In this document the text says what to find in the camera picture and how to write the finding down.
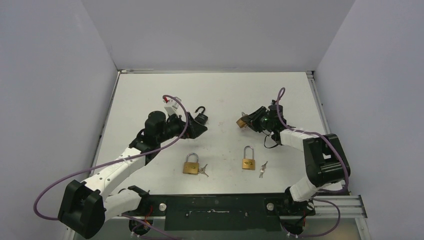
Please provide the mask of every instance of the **logo on padlock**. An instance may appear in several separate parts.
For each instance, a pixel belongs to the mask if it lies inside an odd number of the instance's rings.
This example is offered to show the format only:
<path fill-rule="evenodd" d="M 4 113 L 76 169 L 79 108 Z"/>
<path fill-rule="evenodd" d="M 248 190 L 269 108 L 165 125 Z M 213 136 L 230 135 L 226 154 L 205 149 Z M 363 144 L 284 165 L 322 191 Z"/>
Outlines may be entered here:
<path fill-rule="evenodd" d="M 246 158 L 246 149 L 252 149 L 252 158 Z M 241 162 L 241 168 L 247 170 L 255 170 L 255 151 L 252 146 L 245 146 L 243 152 L 243 161 Z"/>
<path fill-rule="evenodd" d="M 196 162 L 189 162 L 191 155 L 196 156 Z M 198 174 L 199 173 L 199 155 L 192 152 L 187 155 L 184 162 L 184 167 L 182 169 L 183 174 Z"/>

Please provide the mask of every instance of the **white table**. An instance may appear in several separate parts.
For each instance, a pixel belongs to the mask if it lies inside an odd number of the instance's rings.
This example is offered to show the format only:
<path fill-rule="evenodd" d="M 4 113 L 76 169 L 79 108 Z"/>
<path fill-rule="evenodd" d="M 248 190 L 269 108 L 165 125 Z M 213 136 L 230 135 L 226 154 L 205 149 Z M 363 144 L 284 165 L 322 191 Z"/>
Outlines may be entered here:
<path fill-rule="evenodd" d="M 324 133 L 304 72 L 121 74 L 96 164 L 116 159 L 144 128 L 150 112 L 165 112 L 162 95 L 168 94 L 181 98 L 193 117 L 197 107 L 205 106 L 208 131 L 197 139 L 181 139 L 161 151 L 113 194 L 131 185 L 150 190 L 151 194 L 169 195 L 284 192 L 306 174 L 303 153 L 287 146 L 266 149 L 264 134 L 241 130 L 236 124 L 241 112 L 250 114 L 261 106 L 267 107 L 281 87 L 286 88 L 280 104 L 287 123 Z M 267 139 L 267 144 L 272 146 L 274 142 Z M 247 145 L 254 147 L 254 171 L 241 167 Z M 192 152 L 199 155 L 201 167 L 208 164 L 209 177 L 182 173 L 186 156 Z M 266 161 L 263 178 L 259 178 L 260 166 Z M 341 185 L 330 188 L 340 189 Z"/>

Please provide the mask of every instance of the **metal frame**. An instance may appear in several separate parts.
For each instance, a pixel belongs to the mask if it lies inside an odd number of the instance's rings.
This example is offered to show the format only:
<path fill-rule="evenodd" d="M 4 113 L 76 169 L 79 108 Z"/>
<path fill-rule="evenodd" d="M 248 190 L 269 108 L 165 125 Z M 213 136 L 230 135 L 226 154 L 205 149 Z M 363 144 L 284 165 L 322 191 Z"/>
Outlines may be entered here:
<path fill-rule="evenodd" d="M 101 137 L 99 139 L 95 156 L 93 159 L 92 166 L 95 166 L 97 163 L 97 159 L 99 157 L 99 151 L 100 146 L 102 145 L 103 141 L 103 134 L 105 132 L 109 114 L 111 111 L 112 103 L 115 97 L 115 92 L 118 87 L 118 82 L 121 74 L 164 74 L 164 73 L 254 73 L 258 72 L 254 69 L 238 69 L 238 68 L 220 68 L 220 69 L 193 69 L 193 70 L 160 70 L 160 69 L 122 69 L 118 71 L 115 85 L 113 88 L 112 95 L 110 97 L 109 107 L 107 110 L 107 114 L 105 117 L 105 121 L 103 124 L 103 128 L 101 131 Z M 325 132 L 328 134 L 330 133 L 330 127 L 328 125 L 326 116 L 324 114 L 323 106 L 321 103 L 321 100 L 319 98 L 319 94 L 317 92 L 317 88 L 315 85 L 315 79 L 312 71 L 306 71 L 306 76 L 313 94 L 313 97 L 315 99 L 316 107 L 319 111 L 319 116 L 321 118 L 322 125 L 324 127 Z M 365 211 L 364 204 L 362 202 L 362 198 L 360 195 L 348 195 L 348 196 L 317 196 L 316 198 L 319 199 L 325 199 L 329 200 L 333 203 L 335 203 L 339 208 L 341 212 L 341 217 L 345 219 L 355 219 L 358 232 L 360 235 L 360 238 L 362 240 L 370 240 L 371 236 L 368 230 L 368 226 L 366 223 L 367 214 Z M 326 203 L 322 202 L 314 202 L 315 204 L 315 212 L 316 215 L 314 216 L 308 216 L 310 219 L 329 219 L 329 218 L 337 218 L 338 214 L 336 209 L 334 209 L 333 206 L 329 206 Z M 298 216 L 284 216 L 280 217 L 281 219 L 291 219 L 291 218 L 298 218 Z M 115 217 L 115 219 L 124 219 L 123 217 Z M 155 217 L 148 217 L 147 219 L 165 219 L 165 216 L 155 216 Z M 64 240 L 72 240 L 75 237 L 75 232 L 70 229 L 66 228 L 66 231 L 64 233 L 63 239 Z"/>

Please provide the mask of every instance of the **purple cable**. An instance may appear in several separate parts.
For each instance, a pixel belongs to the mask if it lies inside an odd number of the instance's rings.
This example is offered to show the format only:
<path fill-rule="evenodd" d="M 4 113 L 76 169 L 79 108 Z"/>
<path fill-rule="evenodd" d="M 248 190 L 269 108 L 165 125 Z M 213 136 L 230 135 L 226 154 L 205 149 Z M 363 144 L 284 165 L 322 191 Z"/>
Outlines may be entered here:
<path fill-rule="evenodd" d="M 180 105 L 180 106 L 181 106 L 182 110 L 184 111 L 184 115 L 185 115 L 185 126 L 184 126 L 184 129 L 182 130 L 181 134 L 180 134 L 180 135 L 179 135 L 179 136 L 178 136 L 175 140 L 173 140 L 172 142 L 170 142 L 169 144 L 167 144 L 167 145 L 165 145 L 165 146 L 163 146 L 163 147 L 161 147 L 161 148 L 158 148 L 158 149 L 155 149 L 155 150 L 152 150 L 152 151 L 143 152 L 143 153 L 138 154 L 138 155 L 129 156 L 129 157 L 126 157 L 126 158 L 122 158 L 122 159 L 118 159 L 118 160 L 110 161 L 110 162 L 107 162 L 107 163 L 103 163 L 103 164 L 100 164 L 100 165 L 97 165 L 97 166 L 93 166 L 93 167 L 90 167 L 90 168 L 87 168 L 87 169 L 84 169 L 84 170 L 81 170 L 81 171 L 77 171 L 77 172 L 75 172 L 75 173 L 72 173 L 72 174 L 69 174 L 69 175 L 67 175 L 67 176 L 62 177 L 61 179 L 59 179 L 59 180 L 57 180 L 57 181 L 53 182 L 53 183 L 52 183 L 52 184 L 50 184 L 48 187 L 46 187 L 46 188 L 45 188 L 45 189 L 44 189 L 44 190 L 43 190 L 43 191 L 42 191 L 42 192 L 41 192 L 41 193 L 37 196 L 37 198 L 36 198 L 36 199 L 35 199 L 35 201 L 34 201 L 34 205 L 32 206 L 32 209 L 33 209 L 34 213 L 35 213 L 38 217 L 40 217 L 40 218 L 42 218 L 42 219 L 52 220 L 52 221 L 57 221 L 57 220 L 59 220 L 57 217 L 51 217 L 51 216 L 46 216 L 46 215 L 41 214 L 41 213 L 39 212 L 38 208 L 37 208 L 37 206 L 38 206 L 38 204 L 39 204 L 39 201 L 40 201 L 40 199 L 43 197 L 43 195 L 44 195 L 44 194 L 46 194 L 46 193 L 47 193 L 47 191 L 49 191 L 50 189 L 52 189 L 54 186 L 58 185 L 59 183 L 61 183 L 61 182 L 65 181 L 65 180 L 67 180 L 67 179 L 70 179 L 70 178 L 72 178 L 72 177 L 75 177 L 75 176 L 80 175 L 80 174 L 83 174 L 83 173 L 87 173 L 87 172 L 93 171 L 93 170 L 95 170 L 95 169 L 103 168 L 103 167 L 106 167 L 106 166 L 109 166 L 109 165 L 112 165 L 112 164 L 116 164 L 116 163 L 120 163 L 120 162 L 123 162 L 123 161 L 126 161 L 126 160 L 136 159 L 136 158 L 139 158 L 139 157 L 142 157 L 142 156 L 146 156 L 146 155 L 149 155 L 149 154 L 157 153 L 157 152 L 159 152 L 159 151 L 162 151 L 162 150 L 164 150 L 164 149 L 166 149 L 166 148 L 170 147 L 171 145 L 173 145 L 174 143 L 176 143 L 176 142 L 177 142 L 180 138 L 182 138 L 182 137 L 184 136 L 184 134 L 186 133 L 187 127 L 189 126 L 189 114 L 187 113 L 187 110 L 186 110 L 186 108 L 183 106 L 183 104 L 181 104 L 181 102 L 180 102 L 178 99 L 176 99 L 175 97 L 170 96 L 170 95 L 163 95 L 163 96 L 162 96 L 162 98 L 170 98 L 170 99 L 174 100 L 174 101 L 175 101 L 178 105 Z"/>
<path fill-rule="evenodd" d="M 298 235 L 299 238 L 316 238 L 316 237 L 322 237 L 324 235 L 327 235 L 327 234 L 331 233 L 332 231 L 334 231 L 334 229 L 336 229 L 339 226 L 339 223 L 340 223 L 340 220 L 341 220 L 341 217 L 342 217 L 341 214 L 340 214 L 340 208 L 336 204 L 334 204 L 333 202 L 331 202 L 331 201 L 322 200 L 322 199 L 316 199 L 316 198 L 312 198 L 312 199 L 314 201 L 317 201 L 317 202 L 323 202 L 323 203 L 328 203 L 328 204 L 333 205 L 335 207 L 335 209 L 337 209 L 337 213 L 338 213 L 337 221 L 335 222 L 335 225 L 330 230 L 328 230 L 326 232 L 323 232 L 323 233 L 320 233 L 320 234 Z M 290 234 L 290 236 L 296 237 L 295 234 L 290 233 L 289 231 L 287 231 L 287 229 L 285 229 L 284 226 L 282 226 L 282 229 L 284 229 L 284 231 L 288 232 Z"/>
<path fill-rule="evenodd" d="M 121 216 L 122 217 L 126 217 L 126 218 L 129 218 L 129 219 L 131 219 L 131 220 L 134 220 L 134 221 L 137 221 L 137 222 L 139 222 L 139 223 L 141 223 L 142 225 L 144 225 L 144 226 L 147 226 L 147 227 L 149 227 L 149 228 L 151 228 L 151 229 L 153 229 L 153 230 L 155 230 L 156 232 L 158 232 L 158 233 L 161 233 L 161 234 L 163 234 L 163 235 L 165 235 L 165 236 L 167 236 L 168 238 L 158 238 L 158 237 L 149 237 L 149 236 L 140 236 L 140 238 L 144 238 L 144 239 L 153 239 L 153 240 L 157 240 L 157 239 L 166 239 L 166 240 L 168 240 L 168 239 L 173 239 L 173 240 L 180 240 L 181 238 L 177 238 L 177 237 L 174 237 L 174 236 L 172 236 L 172 235 L 169 235 L 167 232 L 165 232 L 164 230 L 161 230 L 161 229 L 159 229 L 159 228 L 157 228 L 157 227 L 155 227 L 155 226 L 152 226 L 152 225 L 149 225 L 149 224 L 147 224 L 147 223 L 145 223 L 144 221 L 142 221 L 142 220 L 140 220 L 140 219 L 138 219 L 138 218 L 135 218 L 135 217 L 133 217 L 133 216 L 130 216 L 130 215 L 127 215 L 127 214 L 121 214 Z"/>
<path fill-rule="evenodd" d="M 282 87 L 279 92 L 278 92 L 278 97 L 276 100 L 276 104 L 279 105 L 279 101 L 280 99 L 283 97 L 284 93 L 286 92 L 286 88 Z M 336 151 L 336 149 L 334 148 L 334 146 L 330 143 L 330 141 L 328 141 L 328 139 L 323 136 L 322 134 L 315 132 L 315 131 L 303 131 L 303 130 L 298 130 L 298 129 L 293 129 L 290 126 L 288 126 L 287 124 L 284 123 L 282 116 L 280 114 L 280 108 L 277 107 L 277 115 L 279 118 L 279 121 L 282 123 L 282 125 L 291 131 L 294 132 L 299 132 L 299 133 L 304 133 L 307 135 L 316 135 L 318 137 L 320 137 L 322 140 L 324 140 L 324 142 L 328 145 L 328 147 L 331 149 L 331 151 L 334 153 L 335 157 L 337 158 L 337 160 L 340 162 L 341 164 L 341 168 L 343 168 L 343 173 L 344 173 L 344 182 L 345 185 L 340 189 L 340 190 L 336 190 L 336 191 L 332 191 L 332 190 L 327 190 L 327 189 L 320 189 L 321 192 L 326 192 L 326 193 L 332 193 L 332 194 L 339 194 L 339 193 L 344 193 L 345 191 L 348 190 L 348 186 L 349 186 L 349 175 L 348 175 L 348 170 L 346 169 L 346 165 L 342 160 L 342 157 L 340 156 L 340 154 Z"/>

